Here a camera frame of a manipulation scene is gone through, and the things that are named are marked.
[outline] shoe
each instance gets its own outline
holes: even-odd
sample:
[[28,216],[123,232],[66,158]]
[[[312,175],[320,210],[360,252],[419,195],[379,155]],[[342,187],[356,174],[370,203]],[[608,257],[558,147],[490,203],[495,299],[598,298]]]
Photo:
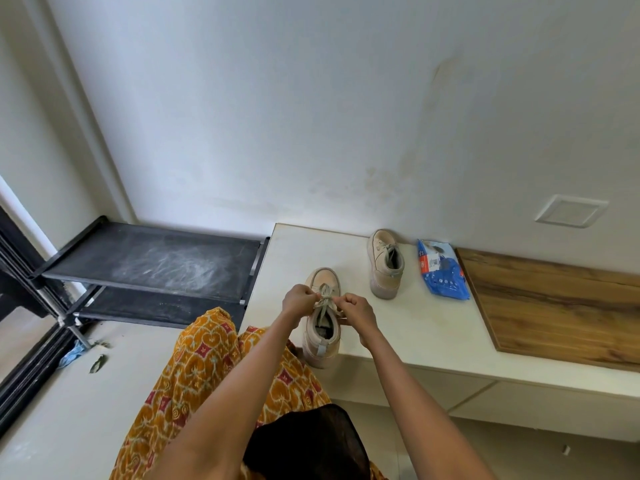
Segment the shoe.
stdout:
[[307,318],[302,352],[311,367],[326,369],[338,355],[340,348],[340,323],[338,307],[334,296],[340,296],[340,281],[336,273],[328,267],[319,267],[305,283],[322,298],[314,306],[314,312]]
[[371,261],[369,285],[378,298],[395,298],[404,271],[404,258],[393,234],[379,229],[369,238],[367,252]]

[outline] blue plastic packet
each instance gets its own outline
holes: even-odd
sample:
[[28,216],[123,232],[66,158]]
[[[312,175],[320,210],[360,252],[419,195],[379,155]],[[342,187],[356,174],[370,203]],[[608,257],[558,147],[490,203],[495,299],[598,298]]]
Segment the blue plastic packet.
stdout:
[[422,279],[431,293],[469,299],[465,274],[449,244],[418,239],[418,260]]

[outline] black fabric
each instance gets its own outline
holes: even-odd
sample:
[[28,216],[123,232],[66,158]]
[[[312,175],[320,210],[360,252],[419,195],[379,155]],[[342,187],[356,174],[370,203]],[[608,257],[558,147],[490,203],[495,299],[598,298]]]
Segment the black fabric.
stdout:
[[257,428],[244,464],[266,480],[369,480],[369,458],[340,406],[285,414]]

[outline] black shoe rack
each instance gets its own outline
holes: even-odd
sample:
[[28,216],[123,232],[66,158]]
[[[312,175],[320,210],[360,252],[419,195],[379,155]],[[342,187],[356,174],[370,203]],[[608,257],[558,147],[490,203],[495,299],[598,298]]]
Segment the black shoe rack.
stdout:
[[269,238],[263,241],[92,222],[29,278],[80,282],[75,318],[184,328],[221,306],[240,327]]

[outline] wooden board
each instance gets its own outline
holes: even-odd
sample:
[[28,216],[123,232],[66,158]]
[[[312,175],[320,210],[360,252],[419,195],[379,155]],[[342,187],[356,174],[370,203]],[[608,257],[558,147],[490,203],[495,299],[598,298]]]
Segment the wooden board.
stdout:
[[640,276],[456,252],[498,351],[640,372]]

